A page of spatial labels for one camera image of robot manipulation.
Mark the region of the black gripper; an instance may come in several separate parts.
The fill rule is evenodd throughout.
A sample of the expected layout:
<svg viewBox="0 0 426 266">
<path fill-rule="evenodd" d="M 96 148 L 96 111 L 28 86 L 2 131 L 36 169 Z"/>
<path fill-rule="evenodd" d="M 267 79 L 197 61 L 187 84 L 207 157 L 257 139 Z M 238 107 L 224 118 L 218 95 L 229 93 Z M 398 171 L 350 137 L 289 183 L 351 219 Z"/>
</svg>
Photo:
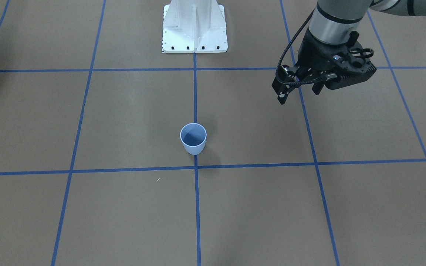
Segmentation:
<svg viewBox="0 0 426 266">
<path fill-rule="evenodd" d="M 318 95 L 323 87 L 336 90 L 368 81 L 377 71 L 370 58 L 374 51 L 363 48 L 358 42 L 359 33 L 351 31 L 343 44 L 326 44 L 316 39 L 308 30 L 301 43 L 296 76 L 299 81 L 314 80 L 312 90 Z M 272 88 L 278 101 L 284 105 L 294 86 L 295 72 L 288 65 L 277 68 Z"/>
</svg>

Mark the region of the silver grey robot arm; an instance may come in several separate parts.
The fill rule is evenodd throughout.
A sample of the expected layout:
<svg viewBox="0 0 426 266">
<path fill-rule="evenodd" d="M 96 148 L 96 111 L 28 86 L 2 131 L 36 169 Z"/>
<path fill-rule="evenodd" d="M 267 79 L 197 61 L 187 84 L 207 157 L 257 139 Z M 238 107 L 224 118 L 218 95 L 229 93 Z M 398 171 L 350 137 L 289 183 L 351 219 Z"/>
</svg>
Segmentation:
<svg viewBox="0 0 426 266">
<path fill-rule="evenodd" d="M 272 88 L 281 105 L 289 94 L 312 85 L 341 89 L 368 81 L 377 71 L 357 27 L 368 10 L 396 16 L 426 16 L 426 0 L 319 0 L 284 49 Z"/>
</svg>

